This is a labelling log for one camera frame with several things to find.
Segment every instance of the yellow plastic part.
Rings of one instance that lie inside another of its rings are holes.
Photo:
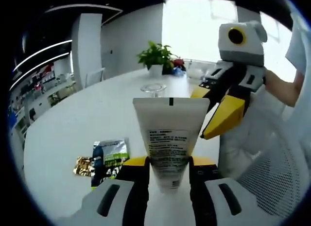
[[[141,156],[141,157],[136,157],[129,159],[125,161],[123,165],[128,165],[128,166],[145,166],[145,161],[146,161],[147,156]]]
[[[192,156],[194,166],[204,166],[204,165],[214,165],[214,161],[210,160],[207,157]]]
[[[244,106],[245,100],[226,95],[204,129],[204,138],[211,139],[240,124]]]
[[[203,98],[208,92],[209,89],[198,86],[193,90],[191,98]]]

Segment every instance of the ceiling light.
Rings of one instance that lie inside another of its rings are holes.
[[[62,56],[66,56],[66,55],[68,55],[68,54],[69,54],[69,52],[64,53],[64,54],[61,54],[61,55],[58,55],[58,56],[56,56],[56,57],[53,57],[53,58],[51,58],[51,59],[49,59],[49,60],[46,60],[45,62],[42,62],[41,64],[35,66],[35,67],[32,68],[31,70],[27,71],[27,72],[24,73],[19,79],[17,79],[16,82],[14,82],[14,83],[12,84],[12,86],[11,86],[10,89],[9,89],[9,91],[10,91],[16,84],[18,84],[18,83],[23,79],[23,77],[25,77],[25,76],[26,76],[27,74],[29,74],[31,71],[37,69],[38,67],[40,67],[40,66],[42,66],[42,65],[44,65],[44,64],[46,64],[46,63],[48,63],[48,62],[50,62],[50,61],[52,61],[52,60],[54,60],[54,59],[57,59],[57,58],[62,57]]]
[[[19,67],[20,67],[21,65],[23,65],[26,61],[28,61],[30,58],[36,56],[37,54],[39,54],[39,53],[41,53],[41,52],[43,52],[43,51],[45,51],[45,50],[48,50],[48,49],[50,49],[50,48],[53,48],[53,47],[55,47],[55,46],[62,45],[62,44],[66,44],[66,43],[69,43],[69,42],[72,42],[72,40],[66,40],[66,41],[63,41],[63,42],[60,42],[60,43],[57,43],[57,44],[48,46],[48,47],[46,47],[46,48],[44,48],[44,49],[42,49],[42,50],[39,50],[38,52],[35,52],[34,54],[30,55],[29,57],[27,57],[26,59],[24,59],[22,62],[20,62],[20,63],[14,68],[13,71],[16,71],[17,68],[19,68]]]

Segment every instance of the person's arm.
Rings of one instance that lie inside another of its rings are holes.
[[[295,106],[303,81],[304,75],[300,71],[296,71],[293,83],[281,80],[270,70],[266,71],[266,90],[290,107]]]

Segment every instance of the gold foil packet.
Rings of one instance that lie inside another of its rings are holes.
[[[91,176],[92,157],[79,156],[74,166],[73,173],[80,176]]]

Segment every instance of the white tube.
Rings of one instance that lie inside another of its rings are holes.
[[[205,98],[134,98],[140,132],[162,192],[177,189],[209,106]]]

